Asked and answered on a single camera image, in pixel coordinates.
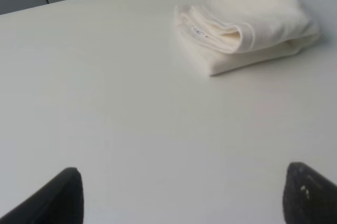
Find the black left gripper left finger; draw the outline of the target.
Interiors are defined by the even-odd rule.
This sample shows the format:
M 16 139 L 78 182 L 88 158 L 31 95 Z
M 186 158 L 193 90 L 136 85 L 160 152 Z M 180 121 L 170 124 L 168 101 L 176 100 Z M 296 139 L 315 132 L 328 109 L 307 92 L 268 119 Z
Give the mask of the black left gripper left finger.
M 1 223 L 84 222 L 84 192 L 81 173 L 69 167 L 40 190 L 1 217 Z

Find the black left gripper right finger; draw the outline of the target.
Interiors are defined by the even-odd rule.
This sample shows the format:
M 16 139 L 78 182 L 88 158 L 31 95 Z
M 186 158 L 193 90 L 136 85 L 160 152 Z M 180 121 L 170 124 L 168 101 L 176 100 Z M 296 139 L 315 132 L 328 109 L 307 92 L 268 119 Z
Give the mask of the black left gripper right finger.
M 336 184 L 303 162 L 292 162 L 283 189 L 286 223 L 336 223 Z

